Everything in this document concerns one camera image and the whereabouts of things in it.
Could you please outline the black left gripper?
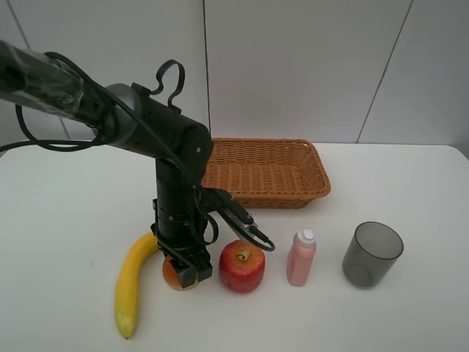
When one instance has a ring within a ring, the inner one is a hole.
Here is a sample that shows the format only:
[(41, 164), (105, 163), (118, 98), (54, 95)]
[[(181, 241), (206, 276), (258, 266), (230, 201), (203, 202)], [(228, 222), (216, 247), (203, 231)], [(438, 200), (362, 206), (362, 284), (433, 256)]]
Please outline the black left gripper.
[(177, 230), (172, 238), (160, 233), (155, 221), (150, 229), (157, 238), (160, 248), (176, 262), (174, 270), (181, 287), (190, 287), (197, 282), (209, 279), (213, 274), (210, 254), (205, 245), (189, 233)]

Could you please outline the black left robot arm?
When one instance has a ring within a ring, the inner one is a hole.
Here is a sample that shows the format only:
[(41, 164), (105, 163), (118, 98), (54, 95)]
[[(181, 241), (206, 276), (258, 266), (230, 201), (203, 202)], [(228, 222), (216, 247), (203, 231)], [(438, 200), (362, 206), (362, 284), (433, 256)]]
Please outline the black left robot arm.
[[(103, 87), (56, 52), (24, 51), (1, 44), (1, 98), (15, 104), (23, 146), (60, 152), (109, 145), (155, 160), (157, 197), (152, 231), (183, 287), (213, 273), (204, 232), (217, 228), (202, 178), (213, 150), (208, 129), (184, 116), (172, 102), (159, 103), (141, 85)], [(86, 125), (89, 141), (38, 139), (23, 108)]]

